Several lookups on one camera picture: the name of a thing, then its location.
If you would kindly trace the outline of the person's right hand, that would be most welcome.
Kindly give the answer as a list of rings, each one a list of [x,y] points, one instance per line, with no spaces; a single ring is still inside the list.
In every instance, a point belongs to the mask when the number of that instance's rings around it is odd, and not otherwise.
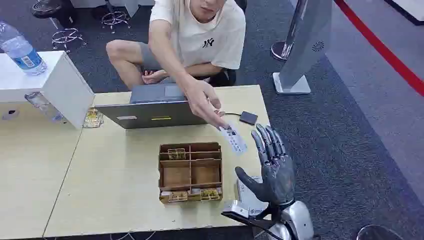
[[[185,94],[192,113],[218,130],[227,129],[229,124],[222,119],[221,102],[214,88],[204,80],[196,80],[189,76],[179,83]]]

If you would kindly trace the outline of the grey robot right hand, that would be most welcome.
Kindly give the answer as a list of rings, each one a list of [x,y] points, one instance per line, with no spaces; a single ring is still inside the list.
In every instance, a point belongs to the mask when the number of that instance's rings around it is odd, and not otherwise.
[[[256,124],[251,131],[261,165],[262,182],[248,176],[243,168],[235,167],[238,179],[256,198],[272,206],[288,206],[295,200],[295,173],[292,158],[279,133],[271,126]]]

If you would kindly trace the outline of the person's left hand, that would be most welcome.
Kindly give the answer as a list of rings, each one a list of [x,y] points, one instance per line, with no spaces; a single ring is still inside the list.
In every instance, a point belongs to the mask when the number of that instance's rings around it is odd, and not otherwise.
[[[160,83],[163,79],[169,77],[168,73],[161,69],[158,71],[148,71],[145,70],[142,73],[142,82],[146,85],[150,85],[150,84],[157,84]]]

